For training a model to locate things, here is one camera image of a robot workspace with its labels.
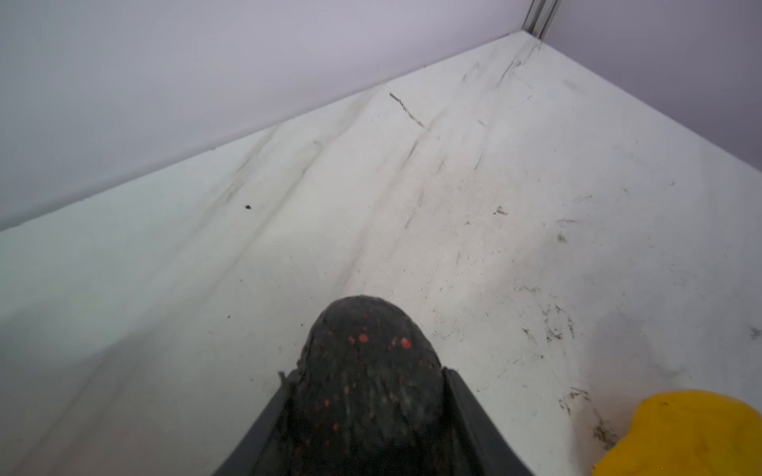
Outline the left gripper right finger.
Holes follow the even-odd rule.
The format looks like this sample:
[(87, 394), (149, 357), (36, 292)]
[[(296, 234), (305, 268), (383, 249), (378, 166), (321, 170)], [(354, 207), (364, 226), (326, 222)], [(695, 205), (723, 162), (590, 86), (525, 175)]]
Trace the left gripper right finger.
[(448, 475), (532, 476), (454, 369), (444, 371), (444, 414), (450, 434)]

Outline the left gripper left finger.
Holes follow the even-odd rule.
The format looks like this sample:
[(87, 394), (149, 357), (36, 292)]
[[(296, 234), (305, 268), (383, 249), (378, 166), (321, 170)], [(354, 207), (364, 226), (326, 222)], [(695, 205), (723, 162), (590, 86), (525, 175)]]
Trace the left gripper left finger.
[(296, 370), (279, 373), (281, 384), (241, 442), (226, 457), (214, 476), (284, 476), (291, 473), (289, 416)]

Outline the dark avocado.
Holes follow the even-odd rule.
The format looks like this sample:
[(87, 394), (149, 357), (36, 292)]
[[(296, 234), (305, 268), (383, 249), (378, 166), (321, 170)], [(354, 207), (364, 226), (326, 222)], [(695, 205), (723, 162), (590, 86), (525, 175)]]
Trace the dark avocado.
[(444, 367), (413, 319), (343, 297), (312, 326), (286, 385), (271, 475), (468, 475)]

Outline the yellow pear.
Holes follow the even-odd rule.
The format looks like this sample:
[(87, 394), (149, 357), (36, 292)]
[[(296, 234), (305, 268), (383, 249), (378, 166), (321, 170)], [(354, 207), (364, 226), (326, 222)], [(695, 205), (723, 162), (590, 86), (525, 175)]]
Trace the yellow pear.
[(759, 475), (761, 414), (701, 390), (653, 395), (629, 430), (593, 468), (595, 475)]

